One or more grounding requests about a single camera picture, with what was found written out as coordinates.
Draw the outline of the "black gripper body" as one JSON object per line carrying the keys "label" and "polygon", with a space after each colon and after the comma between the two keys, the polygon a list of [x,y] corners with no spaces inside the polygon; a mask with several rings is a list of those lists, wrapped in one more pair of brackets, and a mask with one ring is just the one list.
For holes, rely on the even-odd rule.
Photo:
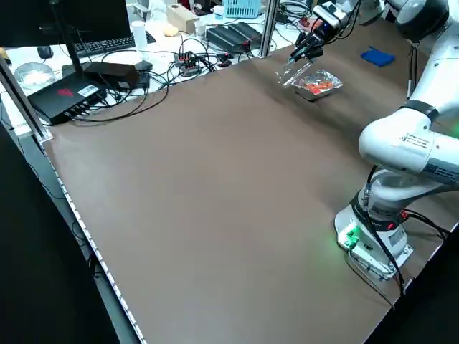
{"label": "black gripper body", "polygon": [[308,35],[306,50],[315,49],[315,57],[320,57],[323,55],[324,46],[331,38],[332,26],[323,21]]}

